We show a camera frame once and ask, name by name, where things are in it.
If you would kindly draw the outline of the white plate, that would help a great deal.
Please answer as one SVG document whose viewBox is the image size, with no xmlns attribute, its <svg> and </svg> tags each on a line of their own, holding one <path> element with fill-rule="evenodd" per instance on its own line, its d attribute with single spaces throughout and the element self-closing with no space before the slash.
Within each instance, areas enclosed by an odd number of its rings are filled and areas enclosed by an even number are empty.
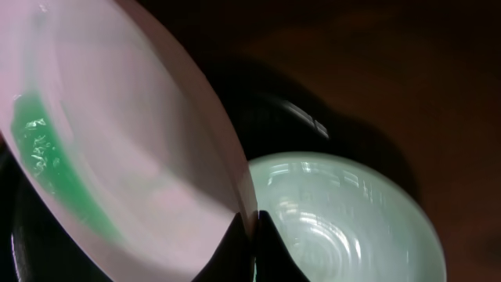
<svg viewBox="0 0 501 282">
<path fill-rule="evenodd" d="M 115 281 L 191 281 L 257 202 L 217 94 L 135 1 L 2 0 L 1 131 Z"/>
</svg>

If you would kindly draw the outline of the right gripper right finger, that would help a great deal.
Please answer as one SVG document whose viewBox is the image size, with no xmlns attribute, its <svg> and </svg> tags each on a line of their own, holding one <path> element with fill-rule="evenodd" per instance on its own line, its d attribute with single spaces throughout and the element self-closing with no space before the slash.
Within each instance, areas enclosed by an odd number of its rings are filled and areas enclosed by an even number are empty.
<svg viewBox="0 0 501 282">
<path fill-rule="evenodd" d="M 266 211 L 258 214 L 256 235 L 257 282 L 309 282 L 296 265 Z"/>
</svg>

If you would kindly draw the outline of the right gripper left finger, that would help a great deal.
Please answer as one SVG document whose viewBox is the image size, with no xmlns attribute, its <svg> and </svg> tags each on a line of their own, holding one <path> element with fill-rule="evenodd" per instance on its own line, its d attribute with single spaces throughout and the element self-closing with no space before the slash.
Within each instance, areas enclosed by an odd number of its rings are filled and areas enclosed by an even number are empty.
<svg viewBox="0 0 501 282">
<path fill-rule="evenodd" d="M 235 214 L 219 246 L 193 282 L 251 282 L 253 256 L 240 213 Z"/>
</svg>

